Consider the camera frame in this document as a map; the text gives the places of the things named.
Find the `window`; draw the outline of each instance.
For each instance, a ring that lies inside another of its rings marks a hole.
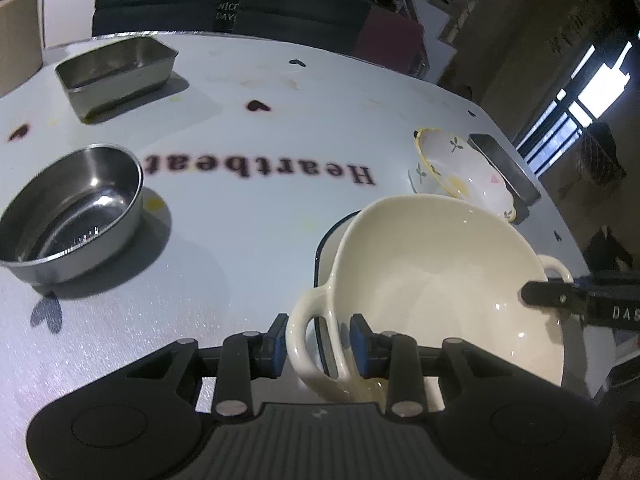
[[[517,146],[536,175],[540,176],[558,160],[582,130],[625,91],[630,77],[620,72],[620,66],[630,49],[631,43],[627,42],[613,68],[609,68],[601,62],[595,47],[589,47],[565,87]]]

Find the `white table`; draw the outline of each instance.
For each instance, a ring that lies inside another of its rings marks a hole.
[[[24,432],[46,403],[176,338],[219,345],[235,332],[266,330],[277,313],[289,312],[312,286],[316,247],[336,221],[383,196],[412,192],[407,170],[417,128],[489,133],[517,156],[477,105],[383,68],[296,44],[160,39],[180,51],[175,72],[183,79],[172,77],[164,97],[108,121],[78,120],[54,66],[113,39],[47,52],[49,64],[0,100],[5,139],[30,126],[23,137],[0,140],[1,210],[42,168],[86,144],[123,145],[148,170],[158,162],[145,175],[145,229],[134,247],[110,269],[53,288],[62,325],[55,304],[34,312],[40,294],[0,270],[0,478],[34,478]],[[305,66],[289,62],[295,59]],[[249,111],[254,100],[271,110]],[[241,175],[245,162],[248,176]],[[371,182],[354,178],[349,165],[358,173],[368,168]],[[262,174],[267,167],[271,173]],[[537,252],[585,273],[566,225],[540,191],[518,229]],[[50,327],[36,324],[45,313]],[[611,332],[582,332],[570,320],[564,334],[567,385],[594,395],[614,360]],[[296,381],[290,371],[261,381],[257,400],[315,398],[302,387],[286,394]],[[209,383],[201,407],[210,393]]]

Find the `cream ceramic bowl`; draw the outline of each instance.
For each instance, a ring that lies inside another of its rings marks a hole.
[[[374,332],[393,330],[423,346],[461,337],[560,384],[564,351],[556,311],[523,306],[519,291],[546,280],[545,267],[571,280],[566,267],[538,256],[503,219],[461,200],[429,194],[389,197],[363,209],[347,228],[328,281],[306,292],[287,323],[287,352],[300,378],[325,399],[382,402],[383,383],[356,372],[348,342],[351,316]],[[338,370],[324,375],[305,347],[308,323],[326,319]],[[443,407],[426,380],[431,409]]]
[[[423,128],[415,137],[418,153],[409,170],[414,191],[448,194],[513,222],[513,196],[502,175],[457,134]]]

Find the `rectangular metal container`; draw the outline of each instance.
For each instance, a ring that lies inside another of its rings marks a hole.
[[[178,52],[149,36],[135,36],[63,61],[56,73],[81,120],[160,88]]]

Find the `stainless steel bowl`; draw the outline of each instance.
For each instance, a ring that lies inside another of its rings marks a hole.
[[[0,265],[32,285],[65,282],[118,252],[142,216],[135,155],[108,144],[39,173],[0,218]]]

